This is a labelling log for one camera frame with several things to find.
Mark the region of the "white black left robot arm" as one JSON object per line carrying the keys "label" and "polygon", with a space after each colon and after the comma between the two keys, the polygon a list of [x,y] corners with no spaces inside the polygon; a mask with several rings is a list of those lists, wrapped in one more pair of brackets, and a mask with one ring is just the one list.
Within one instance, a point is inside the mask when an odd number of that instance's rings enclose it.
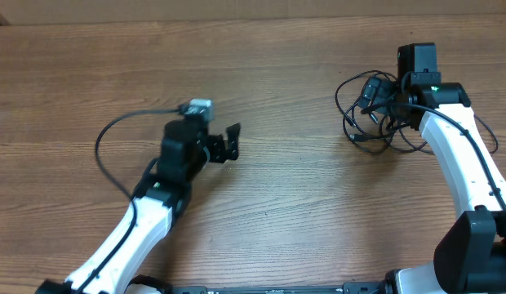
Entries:
{"label": "white black left robot arm", "polygon": [[136,271],[184,214],[196,175],[208,163],[238,158],[240,131],[238,123],[225,135],[209,134],[204,120],[167,123],[161,153],[145,168],[117,227],[65,281],[46,280],[36,293],[171,293],[170,284]]}

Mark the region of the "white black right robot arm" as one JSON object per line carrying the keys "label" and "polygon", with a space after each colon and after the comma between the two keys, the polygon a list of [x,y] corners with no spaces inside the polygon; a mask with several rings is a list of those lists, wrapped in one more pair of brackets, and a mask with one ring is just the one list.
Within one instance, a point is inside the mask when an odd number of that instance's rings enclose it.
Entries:
{"label": "white black right robot arm", "polygon": [[394,83],[370,78],[362,112],[390,129],[411,127],[430,145],[446,179],[456,221],[426,265],[388,272],[376,293],[505,293],[506,180],[477,129],[463,86],[443,82],[433,43],[397,50]]}

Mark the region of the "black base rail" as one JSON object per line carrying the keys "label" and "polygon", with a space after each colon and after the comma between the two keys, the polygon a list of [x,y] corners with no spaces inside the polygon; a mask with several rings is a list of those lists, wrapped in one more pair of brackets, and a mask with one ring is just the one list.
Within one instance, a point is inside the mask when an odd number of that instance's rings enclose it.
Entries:
{"label": "black base rail", "polygon": [[173,287],[173,294],[393,294],[390,283],[347,282],[336,286],[291,287]]}

